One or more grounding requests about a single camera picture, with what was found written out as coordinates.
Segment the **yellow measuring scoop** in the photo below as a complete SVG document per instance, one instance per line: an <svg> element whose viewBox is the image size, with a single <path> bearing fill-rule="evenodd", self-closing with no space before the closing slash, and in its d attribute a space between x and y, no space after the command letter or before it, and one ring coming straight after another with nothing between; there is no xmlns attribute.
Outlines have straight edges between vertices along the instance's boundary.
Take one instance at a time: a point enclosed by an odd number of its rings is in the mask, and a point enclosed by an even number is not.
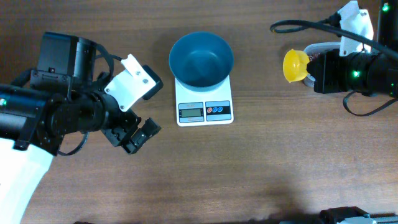
<svg viewBox="0 0 398 224"><path fill-rule="evenodd" d="M310 62L309 56L301 50L289 50L282 64L283 74L289 82L302 81L307 77L307 65Z"/></svg>

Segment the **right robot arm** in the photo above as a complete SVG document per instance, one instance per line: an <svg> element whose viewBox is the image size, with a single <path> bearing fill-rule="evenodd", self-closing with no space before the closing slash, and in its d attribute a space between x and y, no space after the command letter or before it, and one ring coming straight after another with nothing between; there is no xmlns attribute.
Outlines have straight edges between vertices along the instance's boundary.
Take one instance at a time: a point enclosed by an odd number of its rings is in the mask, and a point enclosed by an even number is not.
<svg viewBox="0 0 398 224"><path fill-rule="evenodd" d="M384 50L355 52L341 57L330 50L307 65L317 93L356 91L397 97L397 1L382 1L377 43Z"/></svg>

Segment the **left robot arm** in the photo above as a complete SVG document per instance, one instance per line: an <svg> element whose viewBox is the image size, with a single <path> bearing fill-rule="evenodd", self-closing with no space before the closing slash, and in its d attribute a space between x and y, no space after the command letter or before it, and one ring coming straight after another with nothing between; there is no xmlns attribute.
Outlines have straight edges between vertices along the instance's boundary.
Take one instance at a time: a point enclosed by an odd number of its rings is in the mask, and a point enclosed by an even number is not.
<svg viewBox="0 0 398 224"><path fill-rule="evenodd" d="M92 40L46 32L39 62L1 86L1 222L20 223L67 134L100 131L114 147L136 153L160 131L132 110L163 86L133 55L119 60Z"/></svg>

